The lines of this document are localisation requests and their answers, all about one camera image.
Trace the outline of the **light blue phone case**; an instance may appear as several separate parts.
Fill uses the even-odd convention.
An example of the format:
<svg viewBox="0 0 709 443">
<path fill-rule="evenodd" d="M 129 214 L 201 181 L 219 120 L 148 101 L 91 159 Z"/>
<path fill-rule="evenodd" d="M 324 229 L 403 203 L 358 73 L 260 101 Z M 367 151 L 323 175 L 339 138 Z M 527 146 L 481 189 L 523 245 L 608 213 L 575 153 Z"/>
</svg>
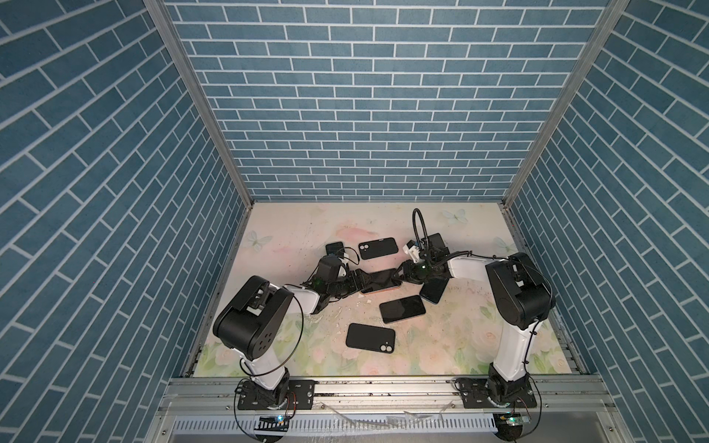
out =
<svg viewBox="0 0 709 443">
<path fill-rule="evenodd" d="M 345 245 L 343 242 L 333 242 L 325 245 L 326 254 L 342 258 L 345 254 Z"/>
</svg>

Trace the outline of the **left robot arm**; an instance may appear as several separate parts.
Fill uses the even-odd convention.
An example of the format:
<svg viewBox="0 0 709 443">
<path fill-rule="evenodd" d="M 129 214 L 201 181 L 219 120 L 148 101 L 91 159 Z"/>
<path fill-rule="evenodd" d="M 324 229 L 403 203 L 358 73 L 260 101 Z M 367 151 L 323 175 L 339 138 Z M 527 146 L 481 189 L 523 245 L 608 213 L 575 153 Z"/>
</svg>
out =
<svg viewBox="0 0 709 443">
<path fill-rule="evenodd" d="M 327 255 L 302 284 L 278 286 L 254 275 L 216 317 L 212 333 L 237 353 L 242 370 L 258 395 L 279 404 L 286 397 L 290 374 L 273 343 L 285 317 L 319 314 L 328 305 L 373 284 L 373 275 L 351 269 L 346 258 Z"/>
</svg>

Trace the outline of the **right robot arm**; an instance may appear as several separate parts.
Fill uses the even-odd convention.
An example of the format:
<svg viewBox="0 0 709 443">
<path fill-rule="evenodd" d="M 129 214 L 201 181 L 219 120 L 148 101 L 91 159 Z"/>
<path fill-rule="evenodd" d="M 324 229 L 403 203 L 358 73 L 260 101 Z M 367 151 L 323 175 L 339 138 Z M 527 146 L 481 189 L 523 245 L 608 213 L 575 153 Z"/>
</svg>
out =
<svg viewBox="0 0 709 443">
<path fill-rule="evenodd" d="M 408 260 L 397 272 L 404 282 L 428 284 L 435 279 L 465 279 L 489 283 L 504 325 L 497 355 L 489 365 L 487 398 L 504 407 L 530 391 L 532 380 L 527 366 L 531 347 L 556 301 L 528 254 L 497 257 L 470 250 L 452 252 L 439 234 L 410 240 L 402 252 Z"/>
</svg>

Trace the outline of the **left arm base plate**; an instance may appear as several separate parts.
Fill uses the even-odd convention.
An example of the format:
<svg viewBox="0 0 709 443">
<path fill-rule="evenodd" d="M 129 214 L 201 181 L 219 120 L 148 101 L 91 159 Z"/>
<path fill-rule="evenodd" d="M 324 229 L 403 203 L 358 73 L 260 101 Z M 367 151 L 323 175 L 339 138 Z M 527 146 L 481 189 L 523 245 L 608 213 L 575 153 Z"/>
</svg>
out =
<svg viewBox="0 0 709 443">
<path fill-rule="evenodd" d="M 316 384 L 315 380 L 288 380 L 268 391 L 252 380 L 244 380 L 236 393 L 236 408 L 239 411 L 284 409 L 289 402 L 289 408 L 297 412 L 311 410 Z"/>
</svg>

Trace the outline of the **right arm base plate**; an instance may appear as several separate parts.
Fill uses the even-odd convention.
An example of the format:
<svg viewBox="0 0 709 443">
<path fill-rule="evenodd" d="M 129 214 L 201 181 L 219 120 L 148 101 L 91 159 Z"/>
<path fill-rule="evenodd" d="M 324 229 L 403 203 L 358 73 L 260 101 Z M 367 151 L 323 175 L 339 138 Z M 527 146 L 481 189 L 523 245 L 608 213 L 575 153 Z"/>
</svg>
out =
<svg viewBox="0 0 709 443">
<path fill-rule="evenodd" d="M 505 381 L 499 376 L 455 378 L 452 386 L 459 393 L 465 409 L 537 407 L 537 397 L 529 376 L 515 381 Z"/>
</svg>

